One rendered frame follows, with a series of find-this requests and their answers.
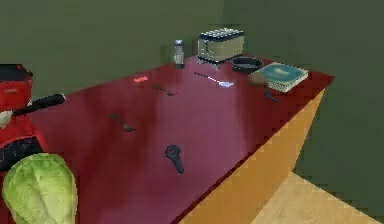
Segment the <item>red top wooden counter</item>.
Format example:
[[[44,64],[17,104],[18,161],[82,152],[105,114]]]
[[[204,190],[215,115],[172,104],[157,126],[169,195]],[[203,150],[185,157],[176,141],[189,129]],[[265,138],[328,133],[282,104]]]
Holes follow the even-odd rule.
[[[276,103],[229,65],[191,58],[72,93],[31,119],[76,176],[78,224],[251,224],[292,171],[330,82],[313,72],[288,93],[268,90]]]

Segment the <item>silver spoon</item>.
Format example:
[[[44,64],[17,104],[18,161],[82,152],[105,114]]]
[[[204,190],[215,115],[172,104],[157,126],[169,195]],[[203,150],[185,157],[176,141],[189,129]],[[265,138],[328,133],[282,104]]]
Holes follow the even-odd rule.
[[[228,82],[228,81],[219,81],[219,80],[216,80],[208,75],[204,75],[204,74],[201,74],[201,73],[198,73],[198,72],[194,72],[194,74],[196,75],[199,75],[199,76],[202,76],[202,77],[205,77],[215,83],[217,83],[220,87],[224,87],[224,88],[229,88],[229,87],[232,87],[235,83],[234,82]]]

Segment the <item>glass salt shaker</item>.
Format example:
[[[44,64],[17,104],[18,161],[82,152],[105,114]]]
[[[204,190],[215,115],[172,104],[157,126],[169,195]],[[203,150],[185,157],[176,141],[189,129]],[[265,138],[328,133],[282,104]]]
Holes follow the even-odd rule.
[[[176,68],[183,69],[184,65],[184,43],[182,40],[174,41],[174,65]]]

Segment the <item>brown bread loaf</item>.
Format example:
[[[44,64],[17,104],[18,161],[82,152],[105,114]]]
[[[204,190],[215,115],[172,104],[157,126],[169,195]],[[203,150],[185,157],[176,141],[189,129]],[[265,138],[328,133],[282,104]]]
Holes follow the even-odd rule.
[[[268,86],[268,79],[261,72],[254,72],[248,75],[248,84],[254,87],[264,88]]]

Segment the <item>black round pan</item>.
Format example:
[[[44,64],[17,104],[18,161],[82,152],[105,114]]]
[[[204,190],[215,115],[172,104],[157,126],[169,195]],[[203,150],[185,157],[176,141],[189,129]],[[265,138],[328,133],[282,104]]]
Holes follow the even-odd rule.
[[[240,56],[232,60],[232,70],[243,74],[251,74],[263,66],[262,60],[253,57]]]

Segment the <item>silver toaster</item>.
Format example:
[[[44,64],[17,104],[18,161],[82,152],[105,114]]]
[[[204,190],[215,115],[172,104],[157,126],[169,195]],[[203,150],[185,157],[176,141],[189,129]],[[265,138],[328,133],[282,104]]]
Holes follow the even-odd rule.
[[[222,28],[199,35],[197,57],[201,62],[221,64],[243,53],[244,32]]]

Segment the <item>dark blue pen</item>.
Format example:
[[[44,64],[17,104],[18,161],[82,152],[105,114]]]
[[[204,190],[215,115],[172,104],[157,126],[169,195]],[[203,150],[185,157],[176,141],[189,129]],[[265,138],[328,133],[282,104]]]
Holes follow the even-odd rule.
[[[279,100],[276,99],[276,98],[274,98],[274,97],[272,96],[272,94],[271,94],[269,91],[265,90],[265,91],[264,91],[264,95],[265,95],[265,97],[266,97],[267,99],[269,99],[269,100],[271,100],[271,101],[273,101],[273,102],[279,103]]]

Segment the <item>teal book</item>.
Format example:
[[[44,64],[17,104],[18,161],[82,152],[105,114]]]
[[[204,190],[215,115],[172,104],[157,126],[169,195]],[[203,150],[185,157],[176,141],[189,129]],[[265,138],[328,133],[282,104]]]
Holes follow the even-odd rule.
[[[268,80],[268,87],[287,93],[309,76],[309,71],[291,65],[272,62],[259,69]]]

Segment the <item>green lettuce head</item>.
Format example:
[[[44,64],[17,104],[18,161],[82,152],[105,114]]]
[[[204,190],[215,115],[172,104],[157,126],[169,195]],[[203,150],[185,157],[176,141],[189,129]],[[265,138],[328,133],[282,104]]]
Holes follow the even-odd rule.
[[[57,154],[34,154],[13,165],[2,197],[15,224],[76,224],[75,177]]]

